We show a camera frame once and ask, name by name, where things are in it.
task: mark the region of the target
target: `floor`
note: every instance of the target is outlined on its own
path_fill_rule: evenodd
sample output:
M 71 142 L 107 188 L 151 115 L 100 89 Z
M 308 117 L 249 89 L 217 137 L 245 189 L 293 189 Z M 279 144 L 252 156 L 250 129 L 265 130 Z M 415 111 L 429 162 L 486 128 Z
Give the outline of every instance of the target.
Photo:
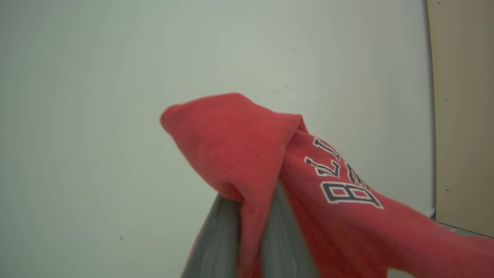
M 434 214 L 432 217 L 431 217 L 432 220 L 436 221 L 436 214 Z M 445 228 L 447 228 L 448 230 L 454 232 L 454 233 L 457 233 L 459 235 L 462 235 L 462 236 L 483 236 L 483 237 L 487 237 L 487 238 L 490 238 L 488 236 L 484 236 L 484 235 L 481 235 L 481 234 L 478 234 L 478 233 L 474 233 L 474 232 L 470 232 L 470 231 L 467 231 L 467 230 L 462 230 L 460 228 L 456 228 L 456 227 L 453 227 L 453 226 L 449 226 L 449 225 L 446 225 L 446 224 L 442 224 L 442 223 L 437 223 Z

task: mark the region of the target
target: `wooden board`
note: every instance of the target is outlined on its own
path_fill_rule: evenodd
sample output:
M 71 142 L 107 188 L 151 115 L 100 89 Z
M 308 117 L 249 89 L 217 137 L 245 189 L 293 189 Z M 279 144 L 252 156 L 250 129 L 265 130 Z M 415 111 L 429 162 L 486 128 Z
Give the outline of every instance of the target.
M 494 0 L 429 0 L 436 221 L 494 237 Z

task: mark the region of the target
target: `plywood panel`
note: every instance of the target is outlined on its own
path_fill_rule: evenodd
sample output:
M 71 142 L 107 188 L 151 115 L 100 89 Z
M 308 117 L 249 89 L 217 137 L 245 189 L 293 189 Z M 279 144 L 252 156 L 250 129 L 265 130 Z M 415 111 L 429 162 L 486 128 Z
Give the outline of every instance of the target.
M 429 0 L 436 220 L 494 236 L 494 1 Z

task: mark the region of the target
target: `garment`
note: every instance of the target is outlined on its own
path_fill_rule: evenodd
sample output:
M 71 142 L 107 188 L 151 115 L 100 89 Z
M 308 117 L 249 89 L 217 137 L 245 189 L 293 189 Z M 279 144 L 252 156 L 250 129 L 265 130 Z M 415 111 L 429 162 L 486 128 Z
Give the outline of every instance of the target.
M 229 93 L 174 105 L 161 123 L 208 184 L 242 202 L 237 278 L 261 277 L 259 244 L 278 177 L 323 278 L 383 278 L 388 269 L 494 277 L 494 240 L 461 237 L 377 193 L 300 115 Z

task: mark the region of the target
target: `wall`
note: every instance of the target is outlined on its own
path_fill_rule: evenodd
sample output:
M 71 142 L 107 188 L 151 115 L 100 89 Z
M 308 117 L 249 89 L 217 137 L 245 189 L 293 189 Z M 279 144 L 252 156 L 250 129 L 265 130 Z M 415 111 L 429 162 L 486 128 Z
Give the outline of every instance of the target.
M 158 123 L 242 92 L 429 213 L 422 1 L 0 4 L 0 276 L 178 277 L 215 193 Z

